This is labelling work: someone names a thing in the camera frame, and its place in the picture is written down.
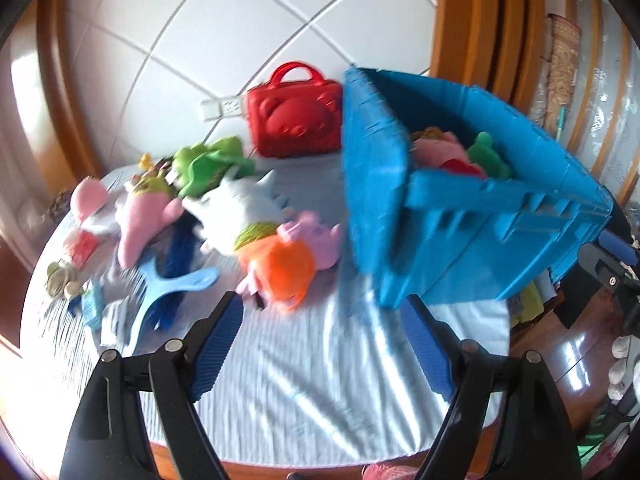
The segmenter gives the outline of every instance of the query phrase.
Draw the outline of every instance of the red bag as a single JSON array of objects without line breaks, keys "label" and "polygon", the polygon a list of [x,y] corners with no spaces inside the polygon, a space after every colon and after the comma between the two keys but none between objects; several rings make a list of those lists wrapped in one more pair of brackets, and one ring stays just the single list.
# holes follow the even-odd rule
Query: red bag
[{"label": "red bag", "polygon": [[[294,68],[311,79],[282,82]],[[342,86],[315,68],[291,61],[279,66],[268,83],[247,92],[252,140],[262,156],[298,156],[340,149]]]}]

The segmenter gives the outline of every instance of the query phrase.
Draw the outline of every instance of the white dinosaur plush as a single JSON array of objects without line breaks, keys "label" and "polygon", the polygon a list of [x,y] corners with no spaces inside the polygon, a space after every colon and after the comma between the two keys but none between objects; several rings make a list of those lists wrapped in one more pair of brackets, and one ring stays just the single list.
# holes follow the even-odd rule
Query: white dinosaur plush
[{"label": "white dinosaur plush", "polygon": [[232,168],[222,178],[220,186],[205,193],[200,199],[185,197],[184,208],[202,224],[200,237],[205,241],[200,248],[204,254],[215,249],[227,256],[234,254],[241,237],[252,236],[252,231],[273,231],[287,220],[282,209],[282,198],[274,198],[275,170],[258,182],[249,178],[234,179]]}]

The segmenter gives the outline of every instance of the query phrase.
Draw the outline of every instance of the wall socket panel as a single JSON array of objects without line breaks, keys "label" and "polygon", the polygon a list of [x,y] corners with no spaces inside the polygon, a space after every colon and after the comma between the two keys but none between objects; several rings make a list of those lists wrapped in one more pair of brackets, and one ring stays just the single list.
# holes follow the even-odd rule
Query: wall socket panel
[{"label": "wall socket panel", "polygon": [[244,116],[244,97],[241,95],[209,99],[200,103],[200,116],[206,123],[224,117]]}]

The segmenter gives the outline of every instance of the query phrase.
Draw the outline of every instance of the screw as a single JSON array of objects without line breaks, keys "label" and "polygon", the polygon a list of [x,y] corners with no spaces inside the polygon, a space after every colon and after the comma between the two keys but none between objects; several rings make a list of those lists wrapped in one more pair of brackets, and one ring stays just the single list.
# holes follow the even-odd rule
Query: screw
[{"label": "screw", "polygon": [[540,354],[535,350],[529,350],[526,354],[526,358],[527,361],[533,364],[538,364],[540,361],[542,361],[542,357],[540,357]]},{"label": "screw", "polygon": [[177,352],[180,348],[182,348],[182,341],[180,339],[169,339],[164,344],[164,349],[167,352]]},{"label": "screw", "polygon": [[460,343],[460,348],[462,348],[465,352],[469,352],[472,354],[473,352],[477,352],[480,347],[478,343],[473,339],[465,339],[462,343]]},{"label": "screw", "polygon": [[104,352],[102,352],[102,355],[100,356],[100,360],[103,363],[110,363],[116,357],[118,357],[118,352],[115,351],[113,348],[111,348],[109,350],[105,350]]}]

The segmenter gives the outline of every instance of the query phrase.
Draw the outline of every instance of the blue storage box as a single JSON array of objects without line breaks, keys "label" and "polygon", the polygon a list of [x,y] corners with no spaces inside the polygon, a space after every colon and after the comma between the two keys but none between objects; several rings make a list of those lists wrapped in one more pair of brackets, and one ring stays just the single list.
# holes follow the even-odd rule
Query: blue storage box
[{"label": "blue storage box", "polygon": [[[542,129],[480,88],[350,68],[342,128],[349,231],[381,306],[508,298],[542,270],[559,280],[609,219],[613,198]],[[507,181],[418,170],[411,132],[485,130]]]}]

